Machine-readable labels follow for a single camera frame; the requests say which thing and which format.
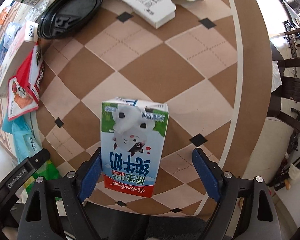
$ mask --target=milk carton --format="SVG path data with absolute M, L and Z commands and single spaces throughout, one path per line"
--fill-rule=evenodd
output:
M 101 160 L 106 188 L 151 197 L 168 124 L 166 104 L 102 102 Z

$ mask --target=black plate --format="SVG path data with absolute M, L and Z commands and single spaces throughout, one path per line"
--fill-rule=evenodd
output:
M 63 39 L 81 30 L 100 8 L 103 0 L 55 0 L 42 14 L 38 36 Z

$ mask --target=screw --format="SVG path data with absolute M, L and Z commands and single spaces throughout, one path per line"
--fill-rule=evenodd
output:
M 231 177 L 232 177 L 232 173 L 229 172 L 229 171 L 224 172 L 223 175 L 224 175 L 226 178 L 231 178 Z
M 68 174 L 67 174 L 67 177 L 68 177 L 69 179 L 73 178 L 74 176 L 75 176 L 75 171 L 70 171 L 70 172 L 68 172 Z
M 263 178 L 261 178 L 260 176 L 256 176 L 256 181 L 257 182 L 263 182 Z
M 37 177 L 37 179 L 35 181 L 38 183 L 43 182 L 43 177 L 42 176 Z

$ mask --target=blue gripper pad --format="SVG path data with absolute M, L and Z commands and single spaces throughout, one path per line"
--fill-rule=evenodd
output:
M 86 198 L 90 197 L 94 187 L 97 184 L 97 181 L 102 172 L 101 165 L 101 154 L 99 154 L 98 158 L 91 165 L 90 169 L 86 173 L 86 176 L 81 181 L 81 190 L 78 195 L 78 199 L 80 202 L 83 202 Z
M 192 152 L 192 162 L 209 197 L 218 203 L 220 200 L 218 181 L 197 149 L 194 149 Z

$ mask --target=black square marker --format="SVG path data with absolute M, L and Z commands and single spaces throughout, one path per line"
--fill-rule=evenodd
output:
M 208 140 L 205 137 L 203 137 L 201 133 L 199 133 L 196 136 L 192 137 L 189 141 L 192 142 L 196 147 L 199 147 Z
M 122 201 L 117 201 L 116 203 L 121 207 L 127 206 L 127 204 Z
M 129 13 L 127 13 L 127 12 L 124 12 L 123 14 L 120 14 L 118 17 L 117 17 L 117 19 L 119 20 L 119 21 L 121 21 L 121 22 L 125 22 L 125 21 L 127 21 L 127 20 L 129 20 L 130 18 L 132 18 L 133 17 L 133 15 L 131 15 L 131 14 L 129 14 Z
M 213 28 L 216 25 L 210 21 L 208 18 L 202 19 L 199 21 L 204 27 L 206 27 L 207 29 Z
M 182 209 L 174 208 L 174 209 L 171 209 L 170 211 L 173 212 L 173 213 L 178 213 L 178 212 L 182 211 Z
M 55 120 L 55 124 L 61 128 L 63 125 L 64 125 L 64 122 L 61 121 L 61 119 L 58 117 L 56 120 Z

